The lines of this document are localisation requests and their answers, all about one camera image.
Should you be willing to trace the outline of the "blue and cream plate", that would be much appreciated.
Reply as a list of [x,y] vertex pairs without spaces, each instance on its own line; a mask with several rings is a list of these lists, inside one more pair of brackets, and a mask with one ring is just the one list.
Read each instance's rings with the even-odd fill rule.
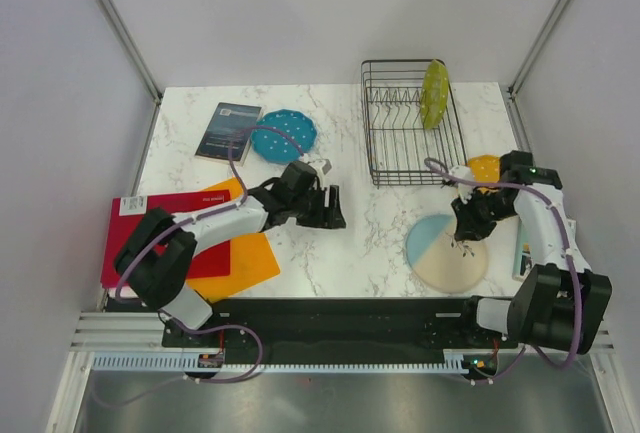
[[456,240],[456,225],[452,215],[428,215],[411,227],[405,239],[405,256],[414,275],[445,294],[470,291],[486,276],[489,265],[485,241]]

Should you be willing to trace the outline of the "dark blue book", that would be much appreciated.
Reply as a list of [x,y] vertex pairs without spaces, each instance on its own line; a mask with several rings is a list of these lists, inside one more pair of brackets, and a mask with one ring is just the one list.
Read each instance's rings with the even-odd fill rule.
[[262,114],[259,106],[219,103],[205,129],[195,155],[216,161],[242,163],[249,148],[249,129]]

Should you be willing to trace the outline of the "aluminium frame rail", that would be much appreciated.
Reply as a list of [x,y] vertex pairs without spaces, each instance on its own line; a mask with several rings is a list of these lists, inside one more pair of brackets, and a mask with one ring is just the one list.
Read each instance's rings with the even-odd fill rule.
[[70,350],[146,352],[162,349],[164,324],[154,313],[82,313]]

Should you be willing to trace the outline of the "red cutting board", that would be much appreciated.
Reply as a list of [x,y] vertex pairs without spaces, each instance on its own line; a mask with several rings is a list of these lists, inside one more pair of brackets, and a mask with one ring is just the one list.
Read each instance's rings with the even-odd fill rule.
[[[150,195],[148,210],[162,208],[167,213],[183,213],[217,206],[230,200],[228,189]],[[187,278],[225,277],[231,273],[231,246],[226,241],[198,253],[192,261]]]

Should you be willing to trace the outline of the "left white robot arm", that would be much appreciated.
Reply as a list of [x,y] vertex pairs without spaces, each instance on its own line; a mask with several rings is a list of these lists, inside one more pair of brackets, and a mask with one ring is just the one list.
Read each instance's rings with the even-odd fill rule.
[[238,200],[184,213],[149,210],[115,255],[119,282],[128,284],[146,306],[167,314],[196,345],[211,345],[220,324],[212,306],[186,283],[193,259],[291,218],[305,228],[344,229],[339,187],[325,186],[322,180],[329,168],[327,160],[318,166],[296,160],[281,175],[244,188]]

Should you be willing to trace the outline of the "orange translucent cutting board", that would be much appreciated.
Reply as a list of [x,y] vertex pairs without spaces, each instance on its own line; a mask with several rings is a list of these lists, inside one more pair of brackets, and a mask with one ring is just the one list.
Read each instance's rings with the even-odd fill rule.
[[191,279],[187,284],[215,303],[241,293],[280,274],[280,266],[264,233],[236,237],[230,241],[230,274]]

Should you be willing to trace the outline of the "blue polka dot plate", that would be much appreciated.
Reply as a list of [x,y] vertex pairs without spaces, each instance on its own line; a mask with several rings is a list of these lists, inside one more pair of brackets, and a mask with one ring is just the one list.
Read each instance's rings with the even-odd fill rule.
[[297,110],[280,109],[264,115],[251,133],[254,151],[265,161],[287,164],[313,148],[317,129],[310,117]]

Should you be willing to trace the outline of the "yellow polka dot plate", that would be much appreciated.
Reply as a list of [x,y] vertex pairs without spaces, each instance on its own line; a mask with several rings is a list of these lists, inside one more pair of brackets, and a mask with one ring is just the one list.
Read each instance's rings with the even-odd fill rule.
[[500,181],[500,158],[494,155],[480,155],[470,158],[467,166],[471,169],[474,180],[480,183],[495,184]]

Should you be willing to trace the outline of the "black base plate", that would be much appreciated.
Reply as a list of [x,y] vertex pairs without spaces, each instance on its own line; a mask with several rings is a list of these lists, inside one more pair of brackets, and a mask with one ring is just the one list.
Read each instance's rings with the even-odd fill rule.
[[473,324],[458,298],[227,299],[205,326],[224,333],[192,335],[166,325],[165,347],[222,347],[232,360],[383,363],[439,361],[447,350],[514,349],[517,342]]

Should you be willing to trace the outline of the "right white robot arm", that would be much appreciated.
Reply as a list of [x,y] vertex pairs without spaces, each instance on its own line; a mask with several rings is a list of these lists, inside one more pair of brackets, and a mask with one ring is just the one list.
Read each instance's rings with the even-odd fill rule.
[[526,232],[531,270],[509,300],[477,297],[475,312],[458,321],[458,334],[477,347],[494,331],[537,349],[570,356],[587,353],[608,306],[612,285],[593,273],[581,254],[564,210],[559,174],[535,164],[529,152],[514,150],[499,159],[499,180],[475,180],[468,166],[447,173],[458,189],[451,207],[457,242],[487,238],[501,220],[516,217]]

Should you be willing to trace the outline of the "black wire dish rack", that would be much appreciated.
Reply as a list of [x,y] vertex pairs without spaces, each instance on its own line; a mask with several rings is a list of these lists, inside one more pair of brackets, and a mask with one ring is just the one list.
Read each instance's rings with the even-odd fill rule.
[[442,180],[426,170],[425,158],[432,157],[447,167],[467,161],[450,83],[441,122],[433,129],[422,125],[420,95],[432,60],[440,59],[366,60],[361,64],[366,153],[369,174],[376,186],[440,184]]

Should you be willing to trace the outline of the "magenta book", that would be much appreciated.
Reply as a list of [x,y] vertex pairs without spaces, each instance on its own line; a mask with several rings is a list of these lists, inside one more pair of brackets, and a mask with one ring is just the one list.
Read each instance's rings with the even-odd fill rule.
[[203,192],[114,198],[101,273],[102,286],[107,290],[117,286],[119,275],[113,265],[116,254],[148,211],[154,208],[162,208],[168,213],[196,210],[203,207],[203,198]]

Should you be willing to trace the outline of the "green polka dot plate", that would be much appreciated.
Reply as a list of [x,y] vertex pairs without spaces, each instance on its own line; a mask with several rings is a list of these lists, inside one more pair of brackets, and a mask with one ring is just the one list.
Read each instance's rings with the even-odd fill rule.
[[425,129],[439,125],[446,112],[448,96],[448,70],[442,61],[432,60],[426,69],[420,95],[420,115]]

